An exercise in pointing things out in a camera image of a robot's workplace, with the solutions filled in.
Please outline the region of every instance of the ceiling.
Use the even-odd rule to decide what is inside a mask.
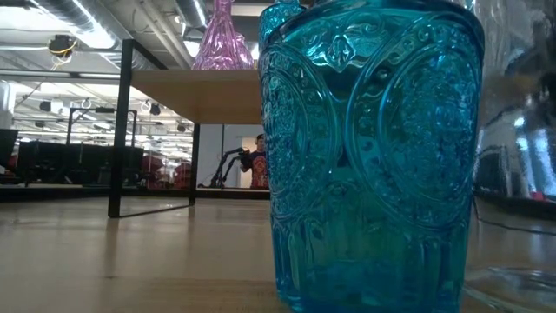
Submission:
[[[135,0],[70,1],[85,2],[89,5],[92,3],[103,8],[105,10],[103,14],[115,18],[116,27],[121,27],[123,33],[127,33],[126,36],[136,39],[169,68],[181,67],[179,61],[167,49],[168,45],[164,45],[161,38],[149,27],[148,17],[137,10]],[[272,0],[236,0],[232,6],[235,31],[244,35],[247,46],[254,52],[255,58],[258,56],[256,42],[259,15],[272,2]],[[171,36],[184,43],[190,55],[196,55],[202,32],[191,30],[186,35],[182,33],[183,27],[175,0],[152,0],[152,3],[158,14],[165,20],[163,22],[173,31]],[[206,6],[210,14],[212,2],[206,3]],[[154,13],[149,12],[152,13],[149,14],[150,21],[163,30],[160,21],[153,18]],[[91,49],[95,47],[88,47],[79,40],[70,61],[59,62],[46,49],[47,43],[54,35],[73,37],[75,32],[72,32],[63,21],[52,18],[38,9],[0,6],[0,69],[52,70],[55,68],[60,71],[119,73],[114,63]],[[45,82],[41,78],[25,78],[10,79],[9,83],[17,90],[13,127],[20,129],[20,140],[23,141],[39,139],[65,143],[70,107],[93,109],[116,107],[117,82],[94,84],[75,80],[70,83],[52,83]],[[130,100],[129,109],[138,112],[136,144],[149,150],[163,152],[170,158],[190,157],[192,124],[189,121],[163,106],[160,115],[150,114],[149,98],[138,90],[132,89]],[[39,108],[41,102],[51,102],[54,109],[41,110]],[[113,143],[115,119],[113,114],[98,114],[91,111],[86,114],[76,112],[74,118],[77,116],[79,116],[78,121],[72,126],[72,143]],[[178,125],[186,126],[185,131],[178,131]],[[129,127],[128,144],[130,144],[131,132]]]

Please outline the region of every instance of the person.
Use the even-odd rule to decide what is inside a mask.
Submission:
[[[249,165],[242,163],[240,169],[242,172],[251,170],[251,188],[252,189],[268,189],[268,173],[267,173],[267,152],[264,147],[264,135],[260,134],[256,139],[257,150],[251,152],[248,156]]]

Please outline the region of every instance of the wooden shelf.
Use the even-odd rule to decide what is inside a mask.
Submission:
[[[131,85],[195,123],[260,124],[257,70],[135,70]]]

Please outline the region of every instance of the black monitor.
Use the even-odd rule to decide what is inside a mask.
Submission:
[[[0,130],[0,165],[7,165],[16,144],[19,130]]]

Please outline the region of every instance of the pink glass vase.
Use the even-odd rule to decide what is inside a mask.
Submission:
[[[234,31],[232,0],[215,0],[215,13],[201,41],[193,70],[248,70],[254,61],[244,38]]]

